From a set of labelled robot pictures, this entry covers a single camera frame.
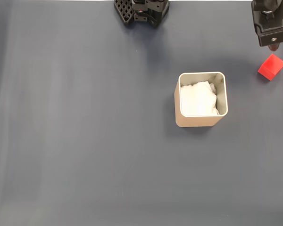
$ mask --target red cube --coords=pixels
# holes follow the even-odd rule
[[[258,72],[271,81],[282,68],[283,68],[283,60],[281,60],[276,55],[272,54],[261,65]]]

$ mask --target square container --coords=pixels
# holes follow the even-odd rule
[[[201,81],[213,83],[216,88],[216,108],[220,115],[184,115],[181,107],[181,87]],[[180,127],[214,126],[228,111],[225,76],[221,72],[183,73],[179,76],[174,93],[176,124]]]

